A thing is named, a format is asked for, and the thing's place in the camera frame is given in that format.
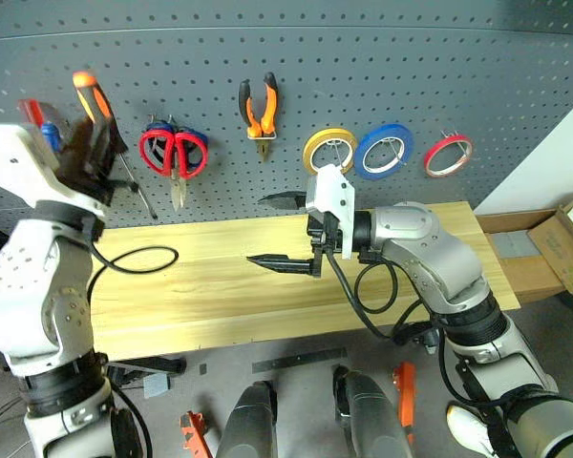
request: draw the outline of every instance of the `gray floor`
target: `gray floor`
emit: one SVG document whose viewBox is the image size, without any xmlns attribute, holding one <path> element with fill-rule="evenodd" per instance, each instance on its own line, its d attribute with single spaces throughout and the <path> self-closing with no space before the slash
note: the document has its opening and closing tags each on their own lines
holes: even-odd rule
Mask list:
<svg viewBox="0 0 573 458">
<path fill-rule="evenodd" d="M 557 380 L 562 394 L 573 399 L 573 311 L 552 298 L 527 304 L 510 315 L 528 337 L 546 371 Z M 262 360 L 334 348 L 346 348 L 348 357 L 252 373 L 251 365 Z M 347 457 L 343 433 L 334 423 L 331 368 L 340 363 L 362 369 L 391 393 L 390 372 L 404 360 L 414 363 L 417 369 L 416 456 L 481 456 L 461 448 L 450 435 L 444 416 L 450 395 L 439 377 L 436 357 L 428 356 L 417 345 L 395 347 L 379 342 L 363 330 L 251 343 L 184 356 L 188 369 L 173 380 L 169 392 L 144 400 L 141 389 L 127 391 L 146 419 L 157 457 L 190 456 L 181 448 L 183 439 L 179 429 L 179 417 L 188 409 L 205 413 L 212 426 L 207 441 L 210 448 L 216 450 L 230 409 L 242 390 L 256 380 L 271 380 L 278 391 L 277 437 L 281 458 Z M 204 375 L 200 374 L 200 364 L 207 366 Z M 12 377 L 0 372 L 0 405 L 13 397 L 15 391 Z M 22 411 L 23 407 L 19 406 L 8 417 Z M 21 417 L 7 421 L 0 426 L 0 458 L 6 458 L 27 440 Z M 30 446 L 16 457 L 32 457 Z"/>
</svg>

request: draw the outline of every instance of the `metal hook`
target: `metal hook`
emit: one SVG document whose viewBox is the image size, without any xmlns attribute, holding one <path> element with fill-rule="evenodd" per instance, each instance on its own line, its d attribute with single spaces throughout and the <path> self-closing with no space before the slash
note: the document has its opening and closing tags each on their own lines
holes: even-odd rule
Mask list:
<svg viewBox="0 0 573 458">
<path fill-rule="evenodd" d="M 446 135 L 446 133 L 443 132 L 443 130 L 440 131 L 440 132 L 441 132 L 441 134 L 444 136 L 444 138 L 448 138 L 449 136 L 458 135 L 458 132 L 457 132 L 457 131 L 455 131 L 453 134 L 449 134 L 449 135 Z M 462 147 L 462 145 L 460 144 L 459 141 L 456 143 L 456 145 L 458 146 L 458 148 L 460 148 L 460 151 L 462 151 L 462 153 L 463 153 L 465 156 L 467 156 L 467 151 Z"/>
<path fill-rule="evenodd" d="M 401 160 L 401 158 L 399 157 L 399 153 L 395 150 L 394 148 L 394 144 L 393 144 L 393 140 L 392 139 L 388 139 L 385 141 L 382 141 L 383 144 L 387 144 L 390 143 L 391 144 L 391 149 L 393 150 L 393 154 L 394 154 L 394 158 L 397 159 L 397 162 L 400 163 L 401 165 L 406 165 L 406 162 L 403 162 Z"/>
<path fill-rule="evenodd" d="M 329 140 L 327 144 L 335 149 L 335 157 L 337 158 L 338 164 L 341 167 L 343 164 L 342 157 L 340 156 L 340 150 L 337 147 L 338 143 L 342 143 L 341 140 Z"/>
</svg>

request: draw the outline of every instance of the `cardboard box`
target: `cardboard box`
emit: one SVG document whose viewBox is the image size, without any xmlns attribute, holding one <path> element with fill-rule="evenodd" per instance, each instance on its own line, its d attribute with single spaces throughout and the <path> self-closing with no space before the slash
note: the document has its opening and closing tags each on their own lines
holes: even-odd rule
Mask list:
<svg viewBox="0 0 573 458">
<path fill-rule="evenodd" d="M 555 213 L 556 210 L 538 210 L 477 217 L 520 303 L 540 301 L 559 294 L 564 291 L 564 285 L 541 254 L 503 259 L 493 242 L 493 234 L 531 229 Z"/>
<path fill-rule="evenodd" d="M 573 294 L 573 221 L 568 212 L 573 200 L 559 207 L 556 214 L 528 232 L 566 290 Z"/>
</svg>

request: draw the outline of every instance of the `gray pegboard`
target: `gray pegboard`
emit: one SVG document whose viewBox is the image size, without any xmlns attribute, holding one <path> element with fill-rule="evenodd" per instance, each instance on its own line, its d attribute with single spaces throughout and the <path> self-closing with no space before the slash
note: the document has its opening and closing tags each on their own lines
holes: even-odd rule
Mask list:
<svg viewBox="0 0 573 458">
<path fill-rule="evenodd" d="M 109 96 L 161 223 L 281 214 L 256 201 L 305 189 L 310 135 L 344 127 L 361 138 L 389 122 L 412 130 L 413 157 L 379 181 L 349 172 L 359 206 L 477 205 L 573 107 L 573 2 L 0 2 L 0 122 L 21 120 L 20 97 L 83 116 L 79 69 L 92 69 Z M 236 97 L 251 78 L 260 112 L 268 70 L 280 87 L 279 137 L 260 163 Z M 209 164 L 178 215 L 167 180 L 138 156 L 151 113 L 210 137 Z M 455 176 L 427 178 L 422 157 L 454 129 L 474 140 L 474 157 Z M 1 229 L 29 213 L 0 189 Z M 108 223 L 153 221 L 119 191 Z"/>
</svg>

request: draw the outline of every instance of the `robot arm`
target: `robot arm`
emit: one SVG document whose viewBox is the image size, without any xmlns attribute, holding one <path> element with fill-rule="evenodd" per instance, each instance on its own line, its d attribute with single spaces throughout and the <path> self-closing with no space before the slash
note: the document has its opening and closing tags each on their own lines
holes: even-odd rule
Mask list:
<svg viewBox="0 0 573 458">
<path fill-rule="evenodd" d="M 351 252 L 359 252 L 360 260 L 375 253 L 396 263 L 441 329 L 440 369 L 452 394 L 482 410 L 489 421 L 499 421 L 522 456 L 573 456 L 573 403 L 559 396 L 514 322 L 500 311 L 469 245 L 445 232 L 437 216 L 419 203 L 355 212 L 354 190 L 332 165 L 310 179 L 306 209 L 314 259 L 261 255 L 250 260 L 279 272 L 320 276 L 326 254 L 366 323 L 333 253 L 341 251 L 349 259 Z M 448 380 L 442 354 L 446 342 L 459 359 L 456 370 L 469 399 Z"/>
<path fill-rule="evenodd" d="M 96 147 L 107 131 L 93 139 L 92 130 L 79 126 L 62 152 L 70 161 L 58 162 L 34 126 L 0 125 L 0 186 L 34 208 L 0 252 L 0 351 L 38 457 L 142 454 L 132 413 L 115 408 L 94 352 L 88 243 L 118 183 L 107 179 L 114 153 Z"/>
</svg>

